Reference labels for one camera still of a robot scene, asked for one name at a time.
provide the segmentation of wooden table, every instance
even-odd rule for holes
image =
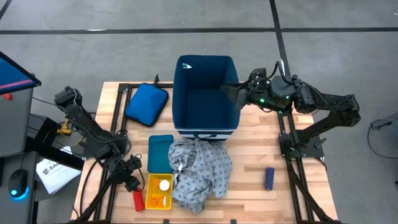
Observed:
[[[118,82],[105,82],[99,99],[96,121],[106,130],[111,127],[118,85]],[[133,121],[127,122],[126,129],[132,142],[131,154],[142,154],[141,170],[145,178],[148,177],[149,136],[173,134],[175,139],[181,138],[173,125],[172,89],[166,90],[170,94],[170,99],[154,127],[147,128]],[[119,123],[116,130],[120,129],[124,99],[125,96],[121,100]],[[313,123],[311,115],[299,114],[296,111],[294,111],[294,121],[297,129],[306,128]],[[280,155],[278,134],[277,113],[264,113],[256,106],[245,106],[241,111],[238,129],[225,142],[228,154],[233,161],[233,170],[225,198],[216,199],[213,195],[208,197],[205,210],[198,215],[178,207],[172,207],[169,211],[144,210],[136,212],[132,193],[129,193],[123,185],[119,185],[114,201],[112,223],[162,223],[165,218],[169,219],[170,223],[230,223],[231,219],[237,219],[238,223],[295,223],[289,178],[285,159]],[[86,161],[81,173],[75,200],[77,210],[82,185],[93,162],[94,159]],[[309,191],[326,214],[337,219],[324,166],[312,158],[304,159],[303,163]],[[275,167],[274,189],[271,191],[264,190],[266,167]],[[101,172],[102,168],[97,165],[89,176],[83,198],[83,211],[98,192]],[[141,179],[138,172],[134,172],[134,175]],[[301,193],[299,193],[299,198],[302,216],[306,218]],[[102,219],[105,217],[107,203],[108,193],[103,200]]]

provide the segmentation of yellow container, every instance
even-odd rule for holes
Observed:
[[[170,183],[168,190],[161,190],[160,181]],[[145,209],[170,210],[172,208],[173,174],[149,174]]]

